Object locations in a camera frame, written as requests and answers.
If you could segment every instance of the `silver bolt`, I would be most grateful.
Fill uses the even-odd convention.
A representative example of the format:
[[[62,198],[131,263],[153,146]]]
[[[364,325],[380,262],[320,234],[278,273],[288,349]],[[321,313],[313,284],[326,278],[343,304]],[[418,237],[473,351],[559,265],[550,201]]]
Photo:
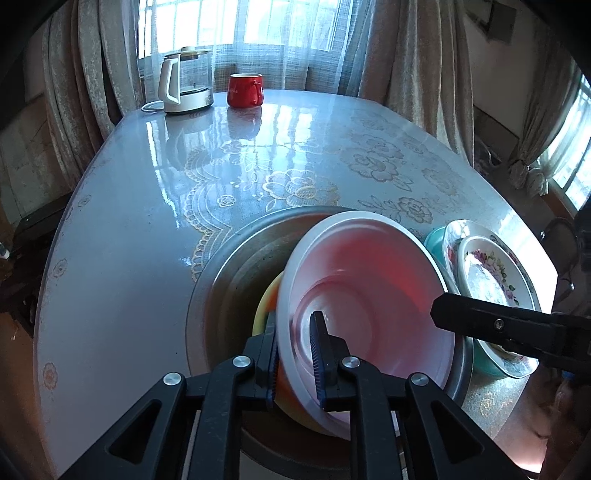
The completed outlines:
[[[182,379],[183,377],[181,377],[180,374],[171,372],[166,374],[162,381],[167,385],[178,385]]]
[[[359,358],[357,358],[356,356],[346,356],[345,358],[343,358],[344,367],[357,368],[359,365],[361,365],[361,362],[359,361]]]
[[[429,377],[425,374],[413,374],[410,381],[419,387],[424,387],[429,383]]]
[[[234,360],[232,360],[232,363],[234,364],[235,367],[246,368],[246,367],[248,367],[248,365],[251,364],[251,359],[248,358],[246,355],[238,355],[238,356],[234,357]]]

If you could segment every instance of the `mug rim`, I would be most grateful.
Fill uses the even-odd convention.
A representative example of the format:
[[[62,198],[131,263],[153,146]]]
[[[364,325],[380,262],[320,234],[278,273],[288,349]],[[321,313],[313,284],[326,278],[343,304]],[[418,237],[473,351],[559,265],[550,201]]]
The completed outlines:
[[[244,79],[244,78],[258,78],[262,77],[260,73],[232,73],[230,77]]]

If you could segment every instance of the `glass kettle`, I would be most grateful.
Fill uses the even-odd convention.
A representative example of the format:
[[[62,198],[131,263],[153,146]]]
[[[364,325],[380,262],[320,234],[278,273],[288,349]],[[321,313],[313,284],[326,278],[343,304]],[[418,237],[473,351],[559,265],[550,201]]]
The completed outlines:
[[[167,113],[186,113],[213,103],[212,53],[183,47],[164,56],[158,97]]]

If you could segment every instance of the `kettle handle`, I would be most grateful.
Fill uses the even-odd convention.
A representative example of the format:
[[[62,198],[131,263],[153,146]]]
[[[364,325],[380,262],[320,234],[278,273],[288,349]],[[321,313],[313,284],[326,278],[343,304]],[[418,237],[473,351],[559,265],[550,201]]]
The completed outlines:
[[[167,59],[162,63],[160,82],[158,84],[158,98],[164,103],[181,104],[179,58]]]

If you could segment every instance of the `teal bowl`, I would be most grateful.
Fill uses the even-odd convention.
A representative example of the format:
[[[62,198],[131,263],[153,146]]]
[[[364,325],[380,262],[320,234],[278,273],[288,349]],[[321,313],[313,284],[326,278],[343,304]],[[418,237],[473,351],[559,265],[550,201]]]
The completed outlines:
[[[441,248],[444,234],[444,226],[436,228],[427,235],[423,242],[423,245],[427,251],[440,263],[440,265],[445,265],[445,260],[443,258],[443,248]],[[455,285],[448,285],[447,288],[451,293],[460,293]],[[497,380],[506,377],[506,375],[499,369],[499,367],[495,365],[495,363],[482,349],[477,340],[474,341],[474,370]]]

